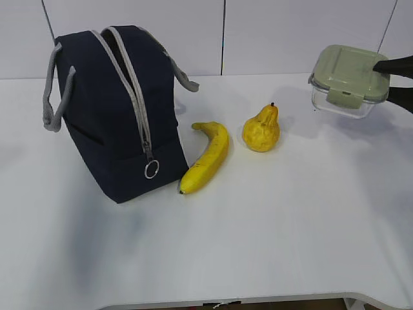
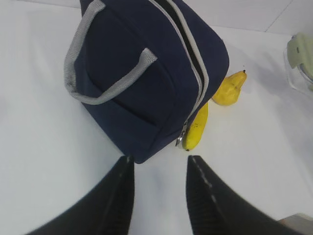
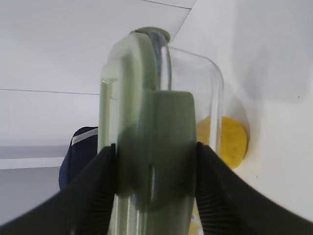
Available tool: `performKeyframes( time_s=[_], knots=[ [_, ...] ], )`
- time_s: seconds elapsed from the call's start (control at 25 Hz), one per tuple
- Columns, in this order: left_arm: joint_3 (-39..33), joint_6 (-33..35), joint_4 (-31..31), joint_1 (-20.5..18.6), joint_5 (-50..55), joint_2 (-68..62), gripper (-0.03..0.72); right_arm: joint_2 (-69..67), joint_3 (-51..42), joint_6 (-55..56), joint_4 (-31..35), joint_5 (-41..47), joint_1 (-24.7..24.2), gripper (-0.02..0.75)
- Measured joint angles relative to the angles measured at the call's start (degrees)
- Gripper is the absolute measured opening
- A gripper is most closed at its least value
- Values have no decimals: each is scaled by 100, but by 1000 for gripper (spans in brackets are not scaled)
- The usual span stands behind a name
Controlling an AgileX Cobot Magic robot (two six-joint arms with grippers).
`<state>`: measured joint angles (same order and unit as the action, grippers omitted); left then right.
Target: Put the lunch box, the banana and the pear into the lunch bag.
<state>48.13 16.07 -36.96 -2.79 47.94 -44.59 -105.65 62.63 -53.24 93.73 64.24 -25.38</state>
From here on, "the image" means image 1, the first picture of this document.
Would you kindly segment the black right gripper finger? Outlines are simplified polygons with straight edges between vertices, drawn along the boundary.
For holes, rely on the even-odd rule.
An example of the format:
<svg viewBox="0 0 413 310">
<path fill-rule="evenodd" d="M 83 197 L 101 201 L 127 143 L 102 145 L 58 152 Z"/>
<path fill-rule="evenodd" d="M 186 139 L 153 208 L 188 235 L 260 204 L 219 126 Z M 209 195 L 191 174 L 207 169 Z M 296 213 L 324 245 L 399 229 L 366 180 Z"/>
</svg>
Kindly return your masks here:
<svg viewBox="0 0 413 310">
<path fill-rule="evenodd" d="M 413 88 L 390 87 L 387 101 L 413 113 Z"/>
<path fill-rule="evenodd" d="M 381 74 L 396 75 L 412 79 L 413 56 L 378 61 L 374 65 L 373 71 Z"/>
</svg>

